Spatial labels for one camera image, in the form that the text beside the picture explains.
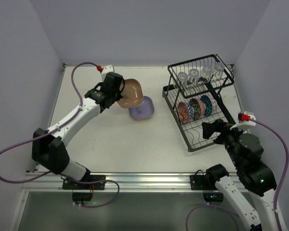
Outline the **yellow square panda plate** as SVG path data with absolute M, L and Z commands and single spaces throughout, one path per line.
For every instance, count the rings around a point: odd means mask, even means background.
M 150 119 L 150 117 L 147 117 L 147 118 L 132 118 L 133 121 L 147 121 L 149 119 Z

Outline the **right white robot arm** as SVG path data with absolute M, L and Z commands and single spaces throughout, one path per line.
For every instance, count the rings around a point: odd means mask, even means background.
M 287 226 L 279 209 L 277 185 L 272 170 L 262 162 L 263 147 L 257 136 L 245 133 L 237 125 L 221 119 L 202 123 L 203 138 L 215 132 L 215 144 L 223 145 L 232 160 L 239 181 L 248 191 L 251 205 L 234 185 L 228 171 L 221 164 L 208 168 L 205 179 L 230 202 L 248 231 L 285 231 Z

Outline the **brown square panda plate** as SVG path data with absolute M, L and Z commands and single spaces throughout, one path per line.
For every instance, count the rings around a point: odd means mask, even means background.
M 117 101 L 121 108 L 128 109 L 139 106 L 143 101 L 144 95 L 138 80 L 133 78 L 126 79 L 121 96 L 122 98 Z

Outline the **dark green small bowl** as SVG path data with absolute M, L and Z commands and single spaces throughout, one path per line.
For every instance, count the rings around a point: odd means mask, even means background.
M 194 109 L 194 120 L 200 119 L 200 117 L 201 117 L 201 107 L 200 107 L 200 103 L 198 102 L 198 100 L 195 99 L 195 98 L 192 98 L 189 101 L 189 104 Z

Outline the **purple square panda plate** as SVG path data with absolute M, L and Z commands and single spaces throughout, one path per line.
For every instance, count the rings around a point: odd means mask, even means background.
M 144 96 L 142 103 L 133 108 L 129 108 L 131 118 L 147 118 L 151 117 L 155 112 L 153 101 L 150 97 Z

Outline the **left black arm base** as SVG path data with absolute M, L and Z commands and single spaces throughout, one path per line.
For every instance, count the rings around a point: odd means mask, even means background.
M 63 190 L 72 190 L 72 201 L 84 205 L 93 198 L 94 191 L 105 189 L 105 175 L 87 175 L 84 181 L 88 183 L 78 183 L 69 178 L 63 181 Z

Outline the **blue dotted small bowl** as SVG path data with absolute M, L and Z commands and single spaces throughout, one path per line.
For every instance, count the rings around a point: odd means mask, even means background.
M 212 113 L 212 102 L 209 96 L 207 95 L 202 95 L 200 97 L 200 100 L 205 104 L 205 116 L 210 116 Z

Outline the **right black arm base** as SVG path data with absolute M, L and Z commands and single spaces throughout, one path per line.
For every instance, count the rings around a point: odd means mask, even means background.
M 215 187 L 215 183 L 225 176 L 229 177 L 229 172 L 221 164 L 212 166 L 206 171 L 200 169 L 194 175 L 190 175 L 191 190 L 203 191 L 205 202 L 220 205 L 224 200 L 224 196 Z

